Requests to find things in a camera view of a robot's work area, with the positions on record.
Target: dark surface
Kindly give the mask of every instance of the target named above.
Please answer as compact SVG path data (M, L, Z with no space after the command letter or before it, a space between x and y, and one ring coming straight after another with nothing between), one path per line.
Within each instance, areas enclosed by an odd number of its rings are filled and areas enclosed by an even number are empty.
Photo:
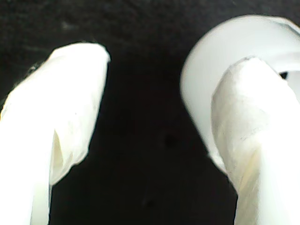
M236 195L181 102L180 70L226 19L300 23L299 11L297 0L1 0L1 97L58 46L98 41L112 57L90 153L54 187L50 224L233 224Z

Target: white fabric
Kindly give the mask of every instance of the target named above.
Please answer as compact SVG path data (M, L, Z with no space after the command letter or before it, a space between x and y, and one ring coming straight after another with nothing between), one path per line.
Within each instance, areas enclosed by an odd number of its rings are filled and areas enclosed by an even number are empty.
M300 105L258 58L231 66L214 92L212 132L238 192L236 225L300 222Z
M49 186L88 153L109 60L99 44L67 45L53 51L38 70L10 92L1 112L0 143L5 145L0 153L7 155L7 165L14 166L9 167L13 170L0 170L0 177L6 178L1 182L7 184L0 186L0 193L18 197L15 201L20 207L14 217L19 222L0 224L29 225L31 213L31 225L48 224ZM10 191L12 179L22 184ZM27 190L16 195L23 187ZM0 221L2 214L11 210L5 204L10 204L9 199L0 202Z

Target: black background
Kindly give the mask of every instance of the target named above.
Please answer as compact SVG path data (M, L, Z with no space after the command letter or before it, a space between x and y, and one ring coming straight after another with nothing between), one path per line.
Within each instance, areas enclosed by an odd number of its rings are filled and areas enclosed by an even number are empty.
M182 104L180 71L218 23L299 24L298 2L0 0L0 97L58 46L97 41L112 58L90 153L53 188L50 225L232 225L236 194Z

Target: white cylinder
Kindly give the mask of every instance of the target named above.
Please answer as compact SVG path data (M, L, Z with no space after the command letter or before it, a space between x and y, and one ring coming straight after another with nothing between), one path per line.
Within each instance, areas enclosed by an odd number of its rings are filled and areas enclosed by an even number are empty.
M186 108L238 193L236 225L300 222L299 59L295 24L248 15L207 33L182 70Z
M268 16L233 18L213 28L190 52L181 75L185 106L217 167L226 172L211 131L213 91L228 67L244 57L256 56L287 81L300 99L300 29L291 21Z

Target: white plastic tube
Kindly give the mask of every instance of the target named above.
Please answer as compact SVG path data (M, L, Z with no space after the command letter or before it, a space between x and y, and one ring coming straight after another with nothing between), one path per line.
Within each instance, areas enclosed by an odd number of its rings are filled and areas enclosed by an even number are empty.
M47 225L51 187L88 153L110 57L58 48L13 89L0 119L0 224Z
M213 28L192 49L181 75L181 95L209 154L225 172L211 132L210 102L223 73L240 59L257 56L278 72L300 99L300 29L291 21L268 16L233 18Z
M299 57L295 24L249 15L212 29L184 65L181 94L212 161L237 190L236 225L300 222Z

